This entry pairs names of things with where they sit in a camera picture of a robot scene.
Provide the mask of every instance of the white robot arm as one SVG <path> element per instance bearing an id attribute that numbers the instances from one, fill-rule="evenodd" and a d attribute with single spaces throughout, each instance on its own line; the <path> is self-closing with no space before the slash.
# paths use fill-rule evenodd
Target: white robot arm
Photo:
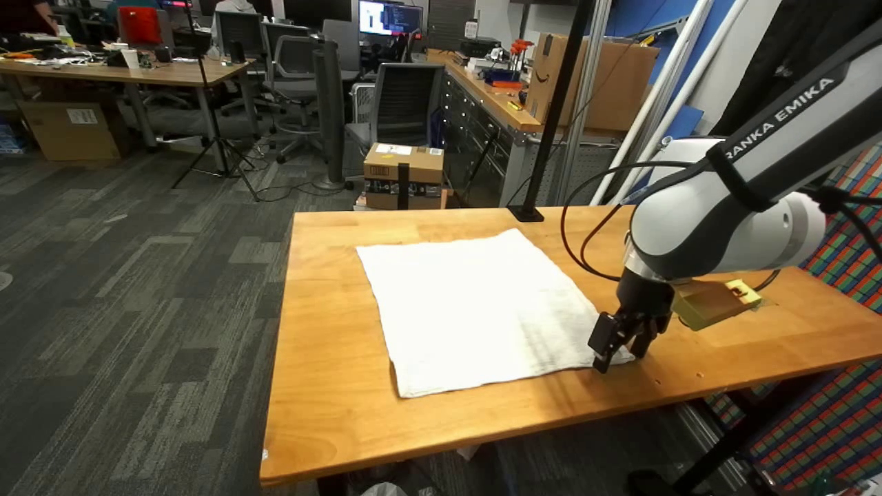
<path id="1" fill-rule="evenodd" d="M 649 187 L 634 206 L 619 315 L 591 337 L 595 369 L 630 344 L 645 355 L 670 319 L 670 281 L 796 266 L 824 237 L 796 187 L 882 129 L 882 23 L 856 37 L 707 158 Z"/>

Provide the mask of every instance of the gray carpet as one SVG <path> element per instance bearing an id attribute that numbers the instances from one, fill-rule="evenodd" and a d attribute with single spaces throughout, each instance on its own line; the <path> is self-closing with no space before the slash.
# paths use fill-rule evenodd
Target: gray carpet
<path id="1" fill-rule="evenodd" d="M 260 494 L 289 220 L 355 194 L 315 190 L 313 154 L 249 173 L 271 202 L 211 159 L 171 190 L 176 151 L 100 172 L 0 159 L 0 494 Z M 678 475 L 697 452 L 675 412 L 653 412 L 354 483 L 619 496 L 631 468 Z"/>

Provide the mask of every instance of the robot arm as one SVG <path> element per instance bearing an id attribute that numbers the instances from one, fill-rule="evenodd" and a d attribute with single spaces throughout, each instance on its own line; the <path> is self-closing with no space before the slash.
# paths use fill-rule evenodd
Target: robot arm
<path id="1" fill-rule="evenodd" d="M 796 187 L 882 129 L 882 23 L 856 37 L 690 172 L 639 195 L 619 315 L 591 337 L 595 369 L 630 344 L 645 355 L 670 319 L 667 281 L 796 266 L 824 237 Z"/>

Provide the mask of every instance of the white towel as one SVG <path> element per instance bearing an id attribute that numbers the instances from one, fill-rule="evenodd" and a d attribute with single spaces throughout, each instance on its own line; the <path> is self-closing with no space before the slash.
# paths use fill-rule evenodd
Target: white towel
<path id="1" fill-rule="evenodd" d="M 361 246 L 401 396 L 591 366 L 599 319 L 518 230 L 485 241 Z"/>

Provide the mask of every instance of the cardboard box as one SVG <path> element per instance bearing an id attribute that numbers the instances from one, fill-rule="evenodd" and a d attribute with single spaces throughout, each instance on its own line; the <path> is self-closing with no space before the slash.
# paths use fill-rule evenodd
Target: cardboard box
<path id="1" fill-rule="evenodd" d="M 546 121 L 548 115 L 565 48 L 569 48 L 569 37 L 546 34 L 533 49 L 533 80 L 526 88 L 526 110 L 537 121 Z M 579 99 L 583 75 L 588 63 L 588 49 L 591 48 L 584 40 L 575 66 L 569 99 L 559 114 L 559 126 L 569 126 L 575 121 L 575 107 Z M 595 75 L 595 95 L 591 99 L 591 114 L 588 114 L 588 129 L 630 133 L 649 95 L 653 63 L 656 63 L 653 48 L 605 42 L 601 63 Z"/>
<path id="2" fill-rule="evenodd" d="M 21 107 L 51 162 L 96 168 L 127 154 L 127 126 L 103 103 L 22 103 Z"/>
<path id="3" fill-rule="evenodd" d="M 364 198 L 371 210 L 444 210 L 444 150 L 376 144 Z"/>

